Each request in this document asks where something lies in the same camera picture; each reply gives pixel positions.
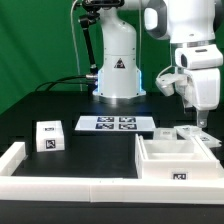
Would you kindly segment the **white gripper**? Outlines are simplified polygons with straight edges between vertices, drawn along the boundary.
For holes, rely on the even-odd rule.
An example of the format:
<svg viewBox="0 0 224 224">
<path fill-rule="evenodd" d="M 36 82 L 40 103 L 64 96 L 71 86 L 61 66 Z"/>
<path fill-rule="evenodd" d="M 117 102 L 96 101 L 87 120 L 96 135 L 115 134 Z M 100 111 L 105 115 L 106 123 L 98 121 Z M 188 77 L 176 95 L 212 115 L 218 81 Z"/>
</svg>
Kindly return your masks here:
<svg viewBox="0 0 224 224">
<path fill-rule="evenodd" d="M 220 71 L 223 56 L 217 47 L 190 47 L 175 50 L 175 63 L 187 76 L 187 84 L 183 91 L 181 84 L 176 88 L 184 97 L 182 99 L 185 112 L 193 106 L 197 111 L 197 126 L 207 126 L 208 112 L 216 109 L 220 100 Z"/>
</svg>

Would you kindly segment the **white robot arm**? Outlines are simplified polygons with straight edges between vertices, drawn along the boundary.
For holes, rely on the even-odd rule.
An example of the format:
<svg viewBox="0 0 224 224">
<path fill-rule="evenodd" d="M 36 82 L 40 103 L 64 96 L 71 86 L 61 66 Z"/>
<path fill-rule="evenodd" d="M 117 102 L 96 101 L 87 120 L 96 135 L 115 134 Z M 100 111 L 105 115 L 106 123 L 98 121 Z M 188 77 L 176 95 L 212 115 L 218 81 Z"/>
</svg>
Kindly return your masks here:
<svg viewBox="0 0 224 224">
<path fill-rule="evenodd" d="M 222 0 L 124 0 L 123 10 L 144 12 L 144 26 L 155 39 L 170 41 L 173 73 L 160 73 L 156 85 L 170 96 L 180 94 L 186 108 L 197 111 L 197 125 L 207 125 L 208 113 L 220 100 L 224 62 L 215 31 L 224 18 Z M 104 62 L 93 95 L 117 103 L 145 94 L 136 66 L 136 31 L 117 16 L 115 7 L 100 9 Z"/>
</svg>

